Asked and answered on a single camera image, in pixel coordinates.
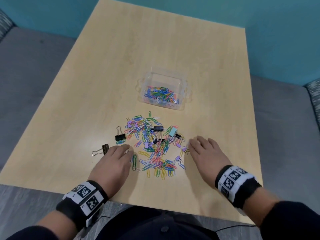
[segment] left hand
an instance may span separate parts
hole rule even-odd
[[[88,180],[97,182],[111,199],[121,189],[129,176],[133,151],[129,145],[115,145],[100,159],[91,171]]]

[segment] plastic container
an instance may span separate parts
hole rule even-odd
[[[140,98],[142,102],[147,104],[168,109],[180,109],[185,100],[187,89],[186,76],[174,71],[152,68],[151,72],[146,74],[144,81],[141,82]],[[158,92],[161,92],[161,95],[154,96]]]

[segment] finger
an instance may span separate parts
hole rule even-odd
[[[204,151],[202,145],[196,139],[190,139],[189,143],[193,146],[198,154],[201,154]]]
[[[202,147],[204,149],[210,149],[212,148],[212,145],[209,143],[209,141],[207,141],[205,138],[203,138],[202,136],[197,136],[197,140],[200,141]]]
[[[119,147],[119,145],[114,145],[114,146],[110,147],[108,152],[106,153],[106,156],[112,156],[118,147]]]
[[[120,158],[120,161],[123,161],[125,164],[128,163],[128,165],[130,165],[130,161],[133,155],[134,155],[134,151],[128,151],[126,154],[124,154]]]
[[[213,140],[213,139],[211,139],[211,138],[208,138],[208,141],[209,141],[209,143],[212,145],[212,147],[213,147],[214,149],[221,150],[220,147],[219,147],[219,145],[218,145],[218,143],[217,143],[215,140]]]
[[[197,151],[194,149],[194,147],[193,147],[190,143],[188,143],[187,147],[188,147],[188,149],[189,149],[189,151],[190,151],[191,157],[192,157],[192,159],[194,160],[194,162],[198,161],[198,156],[199,156],[199,154],[198,154]]]
[[[130,146],[128,144],[119,146],[113,154],[114,158],[120,159],[120,157],[122,157],[125,151],[128,150],[129,148]]]

